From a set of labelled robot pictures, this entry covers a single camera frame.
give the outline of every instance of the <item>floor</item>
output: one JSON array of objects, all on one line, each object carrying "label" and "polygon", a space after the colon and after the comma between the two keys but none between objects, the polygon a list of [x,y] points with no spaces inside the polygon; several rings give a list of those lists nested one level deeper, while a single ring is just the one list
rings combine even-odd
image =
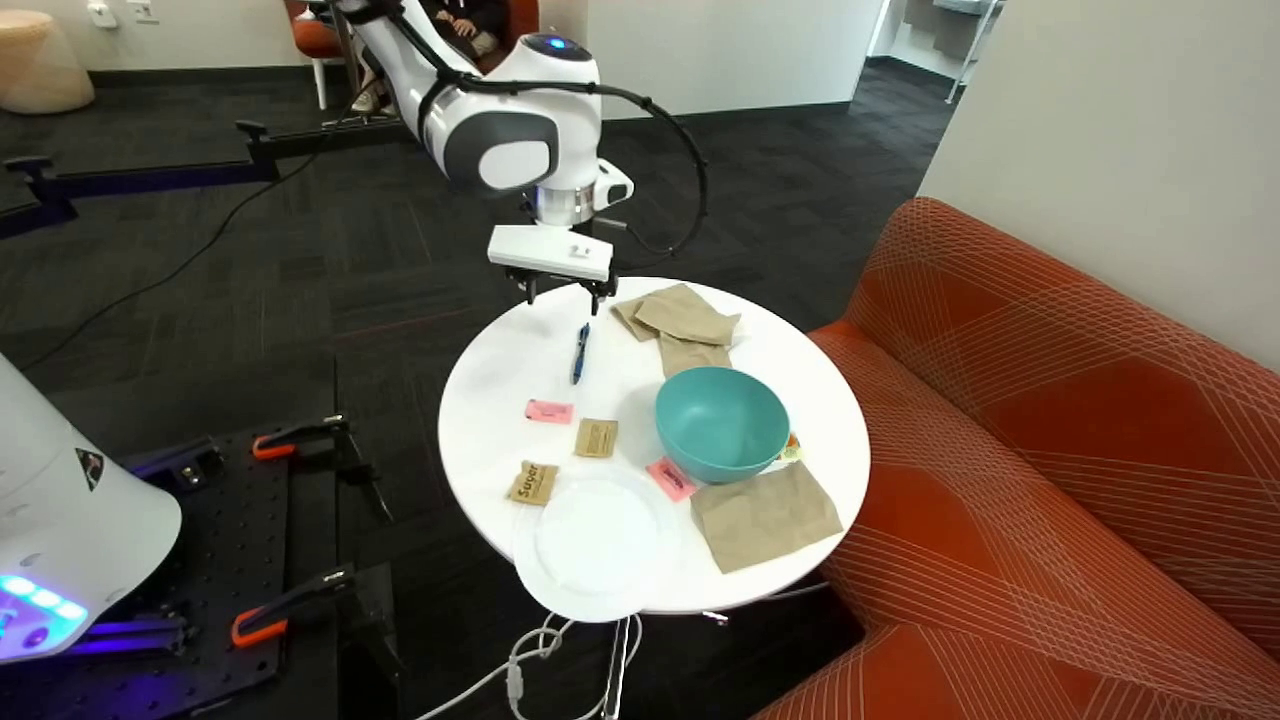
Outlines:
[{"label": "floor", "polygon": [[[881,61],[851,107],[687,119],[710,191],[699,236],[674,258],[659,247],[696,211],[692,159],[659,123],[606,123],[601,155],[638,189],[617,211],[628,219],[617,236],[628,272],[719,282],[794,326],[832,321],[881,225],[917,191],[953,113],[943,94],[948,79]],[[58,170],[243,159],[240,119],[315,129],[309,75],[104,75],[82,113],[2,114],[0,155],[46,155]],[[406,672],[384,716],[418,716],[499,664],[542,617],[451,506],[430,448],[451,354],[514,304],[485,264],[485,236],[493,219],[520,215],[520,200],[464,196],[406,145],[285,159],[285,170],[271,189],[79,200],[79,219],[0,240],[0,346],[86,430],[120,417],[104,405],[86,410],[75,405],[82,391],[221,382],[228,373],[328,358],[397,506],[390,524],[361,494],[342,510],[342,557],[397,577]],[[20,200],[20,180],[2,176],[0,209]],[[101,443],[113,452],[137,452],[127,430],[106,437]],[[832,591],[744,606],[729,626],[650,619],[624,716],[749,716],[857,639]],[[530,672],[524,710],[582,710],[604,655],[606,631],[571,631]],[[361,693],[346,686],[351,716],[380,706]],[[503,693],[488,686],[456,716],[503,716]]]}]

